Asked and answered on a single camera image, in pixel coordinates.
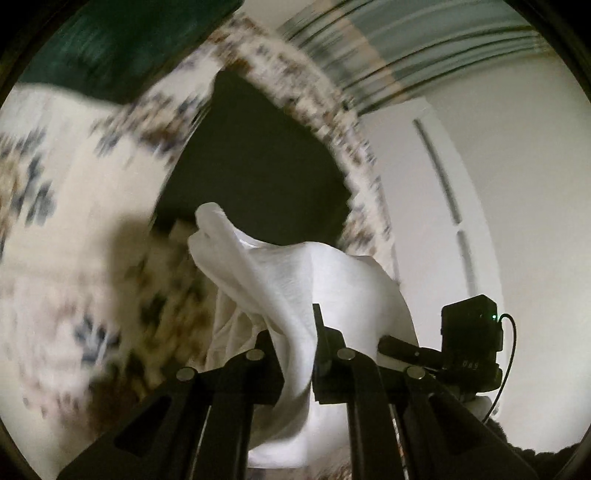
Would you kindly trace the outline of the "white t-shirt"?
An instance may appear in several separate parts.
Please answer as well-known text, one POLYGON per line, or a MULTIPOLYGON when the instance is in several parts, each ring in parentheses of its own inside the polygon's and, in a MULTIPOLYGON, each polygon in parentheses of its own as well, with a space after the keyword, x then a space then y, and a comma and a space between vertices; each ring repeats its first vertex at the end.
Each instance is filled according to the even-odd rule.
POLYGON ((385 335, 418 342, 400 288, 373 258, 322 243, 280 247, 253 239, 215 203, 199 206, 195 218, 189 252, 216 291, 205 369, 224 366, 266 330, 283 373, 279 402, 254 414, 249 467, 297 469, 341 449, 348 435, 345 406, 322 406, 312 398, 312 307, 320 305, 325 325, 341 331, 350 348, 401 369, 402 362, 378 352, 385 335))

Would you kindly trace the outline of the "floral bed blanket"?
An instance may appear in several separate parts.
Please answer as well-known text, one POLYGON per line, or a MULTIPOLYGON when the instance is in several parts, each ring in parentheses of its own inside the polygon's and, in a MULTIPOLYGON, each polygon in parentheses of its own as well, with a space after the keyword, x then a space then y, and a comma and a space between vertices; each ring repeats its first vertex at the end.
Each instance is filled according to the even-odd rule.
POLYGON ((351 98, 304 52, 238 13, 135 102, 41 84, 1 108, 1 434, 53 479, 174 361, 204 363, 215 292, 158 196, 221 69, 329 148, 352 188, 338 247, 394 269, 394 238, 351 98))

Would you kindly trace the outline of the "green striped right curtain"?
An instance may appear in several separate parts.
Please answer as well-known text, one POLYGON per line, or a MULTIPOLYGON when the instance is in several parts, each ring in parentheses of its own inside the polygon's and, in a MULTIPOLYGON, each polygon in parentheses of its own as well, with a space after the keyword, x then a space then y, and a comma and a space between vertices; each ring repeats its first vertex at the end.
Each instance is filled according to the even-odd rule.
POLYGON ((550 44, 504 1, 315 1, 280 35, 365 114, 550 44))

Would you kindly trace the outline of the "black folded clothes stack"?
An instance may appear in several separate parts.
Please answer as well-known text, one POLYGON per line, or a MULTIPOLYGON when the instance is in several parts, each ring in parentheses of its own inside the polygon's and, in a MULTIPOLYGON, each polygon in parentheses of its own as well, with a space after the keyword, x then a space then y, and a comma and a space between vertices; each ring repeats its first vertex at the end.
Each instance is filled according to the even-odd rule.
POLYGON ((337 245, 351 191, 329 149, 235 72, 214 80, 211 106, 158 198, 152 227, 167 235, 217 203, 236 228, 274 245, 337 245))

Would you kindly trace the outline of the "dark green folded quilt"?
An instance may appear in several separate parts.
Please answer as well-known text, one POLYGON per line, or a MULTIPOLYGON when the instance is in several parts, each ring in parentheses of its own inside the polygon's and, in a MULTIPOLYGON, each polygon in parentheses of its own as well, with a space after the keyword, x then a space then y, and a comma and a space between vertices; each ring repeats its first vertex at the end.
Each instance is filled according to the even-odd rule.
POLYGON ((127 104, 242 7, 240 1, 90 1, 33 56, 19 78, 127 104))

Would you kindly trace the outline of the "white bed headboard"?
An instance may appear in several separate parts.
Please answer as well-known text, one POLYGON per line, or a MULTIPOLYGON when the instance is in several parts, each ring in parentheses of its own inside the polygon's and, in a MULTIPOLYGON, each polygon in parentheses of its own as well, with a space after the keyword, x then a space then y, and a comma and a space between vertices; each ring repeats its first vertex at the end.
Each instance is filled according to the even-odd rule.
POLYGON ((467 168, 424 98, 361 118, 394 237, 394 278, 419 343, 441 346, 444 306, 484 294, 504 305, 484 209, 467 168))

